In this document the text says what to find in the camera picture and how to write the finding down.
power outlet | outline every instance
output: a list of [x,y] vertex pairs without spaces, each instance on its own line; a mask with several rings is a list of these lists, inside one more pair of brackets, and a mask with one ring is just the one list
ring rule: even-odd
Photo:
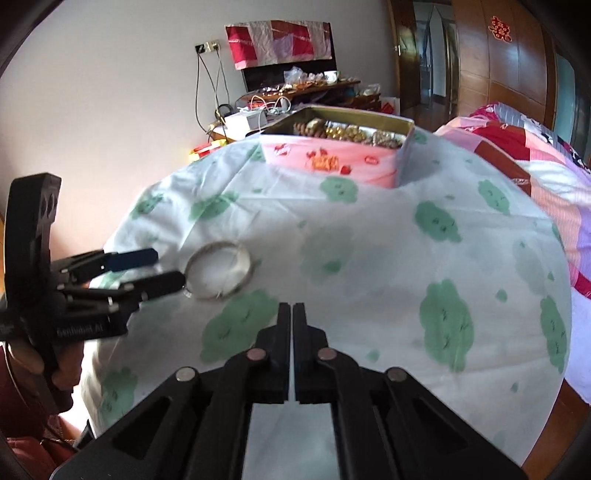
[[217,42],[217,40],[210,40],[210,41],[205,42],[205,51],[206,52],[216,51],[219,47],[220,47],[220,45]]

electrical cable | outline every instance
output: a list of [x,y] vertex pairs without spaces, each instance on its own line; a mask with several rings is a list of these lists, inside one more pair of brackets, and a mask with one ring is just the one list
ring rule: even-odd
[[253,95],[253,96],[251,97],[251,101],[250,101],[250,104],[249,104],[249,109],[250,109],[250,110],[254,110],[254,108],[252,107],[252,101],[253,101],[255,98],[258,98],[258,99],[259,99],[259,100],[262,102],[262,105],[263,105],[263,107],[264,107],[264,108],[267,108],[267,106],[268,106],[268,105],[271,105],[271,102],[266,102],[266,101],[265,101],[265,99],[264,99],[263,97],[261,97],[261,96],[258,96],[258,95]]
[[228,96],[228,103],[230,103],[230,91],[228,90],[228,82],[226,81],[226,72],[223,71],[223,63],[222,63],[222,57],[220,56],[219,47],[216,49],[216,53],[217,53],[217,57],[220,61],[219,69],[222,69],[223,84],[224,84],[224,87],[226,88],[226,95]]
[[222,123],[223,136],[226,139],[226,142],[228,142],[228,135],[226,134],[226,122],[223,120],[223,117],[219,113],[220,101],[217,98],[217,87],[213,83],[212,74],[209,73],[209,69],[207,68],[207,64],[205,63],[205,60],[203,60],[203,58],[201,57],[201,54],[200,53],[197,53],[197,57],[199,57],[199,61],[203,63],[203,67],[205,68],[205,71],[207,72],[207,76],[209,77],[209,82],[212,84],[213,94],[214,94],[215,99],[216,99],[216,112],[217,112],[217,115],[219,116],[219,118],[221,119],[220,121]]
[[246,98],[248,96],[256,95],[257,93],[260,93],[260,90],[251,90],[250,92],[246,92],[244,95],[237,98],[236,101],[234,102],[234,110],[240,110],[241,108],[243,108],[243,107],[238,106],[238,102],[240,102],[241,100],[244,101],[248,105],[250,100],[246,100]]
[[287,107],[287,110],[285,112],[282,111],[282,113],[287,113],[291,110],[291,100],[289,100],[289,98],[287,98],[285,95],[281,95],[277,101],[275,102],[275,105],[273,106],[273,108],[275,108],[275,111],[277,111],[277,105],[280,104],[281,99],[284,98],[285,100],[287,100],[287,103],[289,103],[289,106]]
[[200,73],[200,67],[201,67],[201,62],[199,62],[199,59],[197,59],[197,85],[195,86],[195,119],[197,120],[197,123],[201,127],[201,130],[203,130],[204,133],[207,133],[207,130],[205,130],[205,128],[203,127],[203,125],[199,121],[199,114],[197,113],[197,98],[199,97],[199,73]]
[[218,66],[217,67],[217,75],[216,75],[216,90],[217,90],[219,83],[220,83],[220,67]]
[[265,113],[265,109],[264,108],[261,108],[261,111],[260,111],[259,116],[258,116],[259,133],[261,133],[261,130],[262,130],[262,127],[261,127],[261,115],[263,113]]

white wall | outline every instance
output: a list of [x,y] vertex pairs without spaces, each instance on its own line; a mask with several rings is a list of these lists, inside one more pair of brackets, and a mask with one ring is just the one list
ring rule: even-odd
[[[194,45],[223,40],[234,101],[245,88],[223,26],[270,19],[330,22],[338,68],[393,92],[383,0],[65,0],[0,78],[2,204],[14,177],[50,171],[63,178],[53,255],[100,247],[141,190],[205,140],[194,119]],[[215,75],[217,57],[206,61]],[[206,79],[199,114],[209,123]]]

plastic bag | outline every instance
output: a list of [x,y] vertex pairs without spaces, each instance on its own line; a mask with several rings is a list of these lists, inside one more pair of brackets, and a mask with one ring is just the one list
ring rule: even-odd
[[361,95],[369,96],[369,95],[376,95],[382,90],[382,86],[379,83],[372,83],[371,85],[367,85],[361,92]]
[[292,67],[291,70],[283,72],[283,78],[285,83],[290,85],[297,85],[298,83],[304,83],[308,76],[304,73],[304,70],[298,67]]

finger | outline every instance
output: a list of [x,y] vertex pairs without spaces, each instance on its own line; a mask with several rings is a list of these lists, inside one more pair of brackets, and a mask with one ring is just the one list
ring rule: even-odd
[[34,381],[36,375],[33,375],[29,370],[24,368],[19,362],[17,362],[12,357],[12,355],[10,355],[8,359],[11,363],[12,376],[17,386],[19,386],[19,388],[22,388],[23,390],[35,397],[38,396],[37,386],[35,385]]
[[67,345],[59,353],[57,357],[57,364],[60,370],[64,372],[77,372],[82,364],[84,357],[84,343],[73,343]]
[[82,375],[82,367],[78,367],[76,370],[70,370],[64,372],[58,370],[51,376],[53,384],[60,390],[71,390],[78,383],[80,383],[80,376]]
[[21,367],[34,375],[43,373],[43,360],[37,351],[25,340],[12,340],[8,345],[8,351],[12,358]]

